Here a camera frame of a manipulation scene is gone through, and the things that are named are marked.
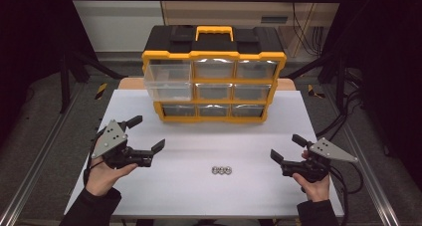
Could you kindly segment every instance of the human hand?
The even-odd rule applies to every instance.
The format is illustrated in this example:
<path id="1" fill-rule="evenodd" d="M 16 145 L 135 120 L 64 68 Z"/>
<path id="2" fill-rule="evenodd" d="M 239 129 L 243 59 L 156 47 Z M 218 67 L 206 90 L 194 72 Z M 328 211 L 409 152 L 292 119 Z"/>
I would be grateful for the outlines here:
<path id="1" fill-rule="evenodd" d="M 112 169 L 103 162 L 102 157 L 93 159 L 91 166 L 94 165 L 96 166 L 91 169 L 86 185 L 86 190 L 94 196 L 106 195 L 118 179 L 130 174 L 137 168 L 137 164 L 134 163 L 120 169 Z"/>
<path id="2" fill-rule="evenodd" d="M 304 150 L 302 154 L 304 159 L 308 158 L 308 151 Z M 293 179 L 305 190 L 308 200 L 320 202 L 329 199 L 329 174 L 321 181 L 309 183 L 298 173 L 293 174 Z"/>

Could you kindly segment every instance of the dark floor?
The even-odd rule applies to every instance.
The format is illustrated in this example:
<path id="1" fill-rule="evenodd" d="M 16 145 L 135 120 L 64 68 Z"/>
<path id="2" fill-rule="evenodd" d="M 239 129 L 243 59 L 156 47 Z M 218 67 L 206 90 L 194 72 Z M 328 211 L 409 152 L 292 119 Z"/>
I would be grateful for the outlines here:
<path id="1" fill-rule="evenodd" d="M 131 76 L 139 75 L 138 69 L 132 67 L 121 67 L 117 71 Z M 16 225 L 29 225 L 24 223 L 28 220 L 38 220 L 31 225 L 57 225 L 57 221 L 63 217 L 72 188 L 87 157 L 91 140 L 106 111 L 112 90 L 118 86 L 117 80 L 95 71 L 91 73 L 88 83 L 71 83 L 74 92 L 78 89 L 81 89 L 81 92 L 52 143 L 51 150 L 42 165 L 41 174 L 20 212 Z M 100 100 L 95 100 L 102 83 L 107 83 L 105 93 Z M 336 118 L 336 112 L 329 98 L 309 96 L 309 84 L 314 86 L 317 93 L 326 96 L 333 92 L 333 85 L 319 86 L 316 79 L 311 77 L 296 80 L 296 87 L 303 93 L 315 132 L 319 132 Z M 353 90 L 352 86 L 346 85 L 346 93 L 351 93 Z M 38 152 L 45 146 L 45 140 L 60 116 L 60 108 L 59 75 L 55 74 L 38 81 L 29 89 L 28 99 L 22 107 L 20 117 L 8 140 L 0 148 L 2 212 L 6 210 L 25 179 Z M 350 111 L 352 109 L 353 112 L 344 127 L 352 130 L 400 224 L 422 225 L 420 190 L 398 158 L 385 156 L 382 139 L 375 131 L 372 120 L 361 107 L 359 100 L 350 105 Z M 332 134 L 333 130 L 325 137 L 329 138 Z M 332 142 L 349 150 L 349 134 L 343 130 L 338 132 Z M 343 174 L 349 190 L 358 187 L 359 179 L 351 166 L 338 162 L 334 165 Z M 384 225 L 373 203 L 372 195 L 368 193 L 366 187 L 356 194 L 349 195 L 348 205 L 348 225 Z M 287 219 L 280 225 L 296 224 Z"/>

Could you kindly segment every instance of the yellow handle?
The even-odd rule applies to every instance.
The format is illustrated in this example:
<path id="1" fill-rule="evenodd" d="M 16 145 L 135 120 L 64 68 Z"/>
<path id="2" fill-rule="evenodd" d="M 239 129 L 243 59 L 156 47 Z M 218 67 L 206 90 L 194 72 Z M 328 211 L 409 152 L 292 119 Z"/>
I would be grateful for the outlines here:
<path id="1" fill-rule="evenodd" d="M 233 42 L 233 30 L 230 26 L 198 26 L 196 27 L 196 41 L 199 39 L 199 34 L 230 34 L 230 40 Z"/>

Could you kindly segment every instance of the storage organizer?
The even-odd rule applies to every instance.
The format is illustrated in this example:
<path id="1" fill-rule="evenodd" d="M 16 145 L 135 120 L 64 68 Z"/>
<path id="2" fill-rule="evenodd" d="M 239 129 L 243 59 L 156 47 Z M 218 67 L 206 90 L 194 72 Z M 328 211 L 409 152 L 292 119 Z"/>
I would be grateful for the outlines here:
<path id="1" fill-rule="evenodd" d="M 161 120 L 263 122 L 286 55 L 270 27 L 155 26 L 142 54 Z"/>

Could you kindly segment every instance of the table surface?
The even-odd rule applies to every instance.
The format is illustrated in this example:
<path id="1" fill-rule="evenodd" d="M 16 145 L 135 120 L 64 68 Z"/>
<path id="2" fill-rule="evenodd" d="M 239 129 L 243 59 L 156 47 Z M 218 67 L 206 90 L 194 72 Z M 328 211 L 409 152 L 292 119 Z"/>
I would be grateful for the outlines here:
<path id="1" fill-rule="evenodd" d="M 122 194 L 114 216 L 281 218 L 297 216 L 296 205 L 307 200 L 270 158 L 274 149 L 286 160 L 302 160 L 294 133 L 316 141 L 300 92 L 276 91 L 265 122 L 237 124 L 162 122 L 146 90 L 115 90 L 102 125 L 138 114 L 143 122 L 126 131 L 128 145 L 150 149 L 164 138 L 166 144 L 150 168 L 138 168 L 114 186 Z M 230 166 L 233 172 L 215 175 L 213 166 Z M 65 213 L 83 187 L 81 173 Z M 335 190 L 330 199 L 334 213 L 342 216 Z"/>

